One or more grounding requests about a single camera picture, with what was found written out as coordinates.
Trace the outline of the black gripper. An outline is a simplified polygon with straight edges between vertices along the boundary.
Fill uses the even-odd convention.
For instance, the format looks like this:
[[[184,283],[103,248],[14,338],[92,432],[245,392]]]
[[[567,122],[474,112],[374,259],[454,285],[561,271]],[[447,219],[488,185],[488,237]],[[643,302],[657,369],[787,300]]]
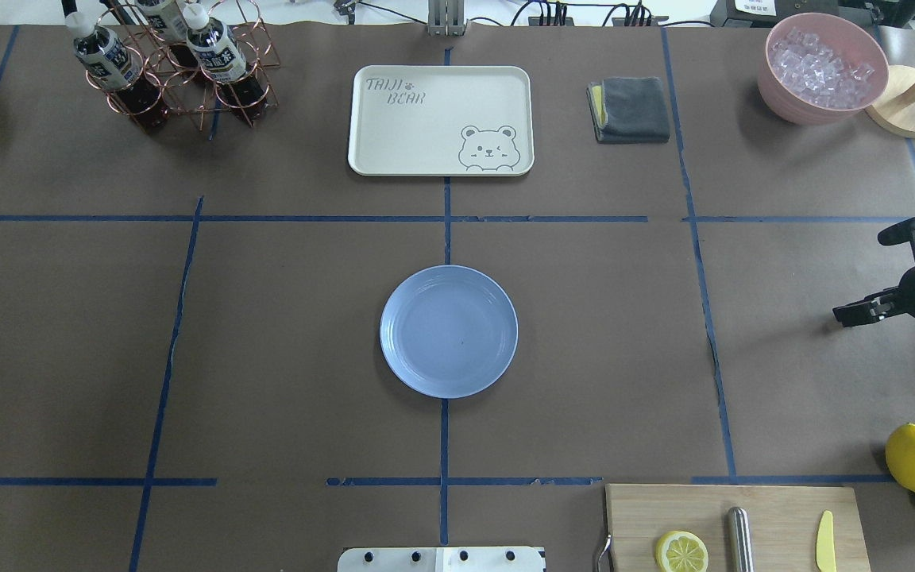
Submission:
[[[899,304],[899,290],[885,289],[854,303],[833,307],[832,314],[843,328],[854,328],[879,323],[890,316],[903,315],[903,308]]]

